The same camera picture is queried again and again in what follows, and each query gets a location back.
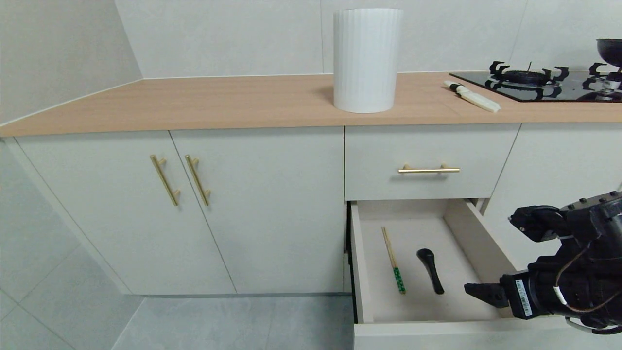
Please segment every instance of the black stovetop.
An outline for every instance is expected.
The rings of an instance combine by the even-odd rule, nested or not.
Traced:
[[[474,83],[519,102],[622,102],[622,73],[589,72],[566,67],[540,71],[506,70],[495,61],[489,72],[457,72],[450,75]]]

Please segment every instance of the open drawer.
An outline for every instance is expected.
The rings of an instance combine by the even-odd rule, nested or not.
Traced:
[[[406,294],[398,290],[382,227]],[[517,331],[564,327],[561,317],[514,319],[509,308],[497,310],[464,292],[465,283],[497,283],[515,270],[468,201],[352,202],[349,232],[357,350],[483,349],[490,341],[503,348],[524,344],[526,335]],[[421,248],[435,255],[442,295],[417,258]]]

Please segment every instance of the gold handle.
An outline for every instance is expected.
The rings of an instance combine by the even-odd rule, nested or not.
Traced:
[[[207,197],[210,196],[211,191],[208,189],[203,189],[203,185],[201,185],[201,180],[198,178],[197,170],[195,166],[198,164],[198,158],[192,159],[189,154],[186,154],[186,162],[188,162],[188,168],[190,168],[190,172],[192,173],[192,177],[194,177],[195,184],[197,184],[198,191],[201,193],[201,198],[203,198],[203,203],[206,206],[210,205],[210,202],[207,200]]]
[[[399,174],[433,174],[433,173],[459,173],[460,168],[448,168],[443,163],[438,169],[412,169],[408,164],[405,164],[402,169],[398,169]]]
[[[151,162],[154,163],[154,167],[156,168],[155,171],[157,171],[157,174],[160,176],[160,180],[162,180],[162,184],[164,184],[166,191],[169,193],[170,200],[173,202],[173,205],[177,207],[179,205],[179,203],[177,202],[177,196],[179,195],[180,191],[177,189],[175,190],[175,192],[173,192],[173,190],[170,189],[169,182],[168,180],[166,180],[166,176],[162,172],[161,168],[162,165],[166,164],[166,158],[157,160],[154,154],[152,154],[150,158]]]

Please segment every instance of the black ladle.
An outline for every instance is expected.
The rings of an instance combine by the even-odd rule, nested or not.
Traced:
[[[443,285],[440,284],[439,275],[436,272],[436,265],[434,264],[434,253],[428,248],[419,249],[417,251],[417,256],[424,263],[428,273],[430,274],[430,278],[432,279],[432,286],[434,286],[434,292],[436,294],[443,294],[445,290],[443,289]]]

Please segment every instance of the black pot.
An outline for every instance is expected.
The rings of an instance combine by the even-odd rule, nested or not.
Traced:
[[[597,39],[598,54],[610,65],[622,67],[622,39]]]

